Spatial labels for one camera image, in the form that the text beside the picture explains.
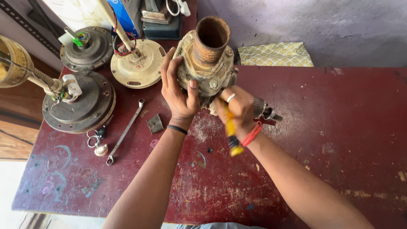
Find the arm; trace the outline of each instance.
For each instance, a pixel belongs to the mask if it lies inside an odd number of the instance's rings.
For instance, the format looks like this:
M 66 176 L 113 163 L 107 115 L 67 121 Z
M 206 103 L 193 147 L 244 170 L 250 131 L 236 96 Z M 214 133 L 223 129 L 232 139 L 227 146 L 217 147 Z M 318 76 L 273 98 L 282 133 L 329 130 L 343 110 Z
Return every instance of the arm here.
M 225 89 L 217 98 L 219 117 L 224 122 L 221 99 L 229 102 L 241 141 L 253 129 L 253 97 L 238 86 Z M 369 221 L 328 184 L 317 178 L 263 133 L 247 146 L 270 175 L 290 208 L 311 228 L 373 228 Z
M 172 48 L 166 55 L 162 68 L 162 94 L 171 108 L 171 125 L 188 130 L 199 110 L 198 86 L 191 80 L 188 95 L 182 94 L 177 82 L 177 67 L 181 58 L 171 60 Z M 108 228 L 160 228 L 168 207 L 171 183 L 185 134 L 167 128 L 160 141 L 140 168 L 126 191 L 106 218 Z

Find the hand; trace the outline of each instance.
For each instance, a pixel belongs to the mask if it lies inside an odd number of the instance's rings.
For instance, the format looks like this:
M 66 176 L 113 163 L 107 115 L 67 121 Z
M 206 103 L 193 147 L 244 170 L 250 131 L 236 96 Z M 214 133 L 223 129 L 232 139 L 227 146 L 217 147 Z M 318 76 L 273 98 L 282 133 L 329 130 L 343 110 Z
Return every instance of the hand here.
M 236 93 L 236 95 L 229 101 L 228 108 L 234 115 L 233 122 L 236 125 L 236 137 L 239 141 L 242 141 L 255 126 L 253 122 L 253 96 L 239 86 L 232 86 L 223 90 L 220 97 L 215 98 L 215 104 L 219 118 L 225 123 L 226 118 L 223 103 L 233 93 Z
M 188 94 L 184 94 L 177 81 L 177 69 L 182 63 L 182 56 L 172 59 L 175 48 L 172 47 L 164 58 L 161 66 L 162 89 L 164 96 L 172 112 L 170 125 L 188 130 L 194 115 L 199 111 L 198 84 L 195 80 L 188 82 Z

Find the key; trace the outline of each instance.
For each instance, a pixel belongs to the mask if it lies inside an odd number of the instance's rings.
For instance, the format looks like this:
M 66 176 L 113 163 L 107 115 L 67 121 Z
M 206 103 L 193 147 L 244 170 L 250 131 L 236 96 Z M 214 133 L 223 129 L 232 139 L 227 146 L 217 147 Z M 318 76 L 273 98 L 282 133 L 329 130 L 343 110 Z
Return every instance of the key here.
M 106 123 L 103 125 L 103 127 L 99 128 L 96 130 L 96 136 L 100 137 L 100 139 L 105 137 L 105 129 L 106 126 L 110 123 L 110 120 L 113 118 L 113 115 L 110 116 L 110 118 L 106 121 Z

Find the floor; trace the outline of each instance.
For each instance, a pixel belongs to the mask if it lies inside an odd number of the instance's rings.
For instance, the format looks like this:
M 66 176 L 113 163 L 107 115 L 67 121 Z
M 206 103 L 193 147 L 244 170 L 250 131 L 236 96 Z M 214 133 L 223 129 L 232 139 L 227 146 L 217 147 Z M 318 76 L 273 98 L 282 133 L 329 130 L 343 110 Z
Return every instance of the floor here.
M 2 228 L 19 229 L 27 212 L 12 211 L 11 204 L 24 173 L 26 162 L 0 161 L 0 222 Z M 53 214 L 47 229 L 97 229 L 102 228 L 104 218 L 66 216 Z M 175 224 L 163 223 L 161 229 L 174 229 Z

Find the gold patterned paper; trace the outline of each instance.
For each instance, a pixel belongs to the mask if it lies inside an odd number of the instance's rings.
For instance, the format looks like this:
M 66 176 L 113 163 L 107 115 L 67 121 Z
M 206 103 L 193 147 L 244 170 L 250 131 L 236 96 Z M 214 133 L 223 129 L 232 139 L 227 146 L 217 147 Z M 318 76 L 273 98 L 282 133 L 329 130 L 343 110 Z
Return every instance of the gold patterned paper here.
M 242 65 L 313 67 L 303 42 L 281 42 L 240 47 Z

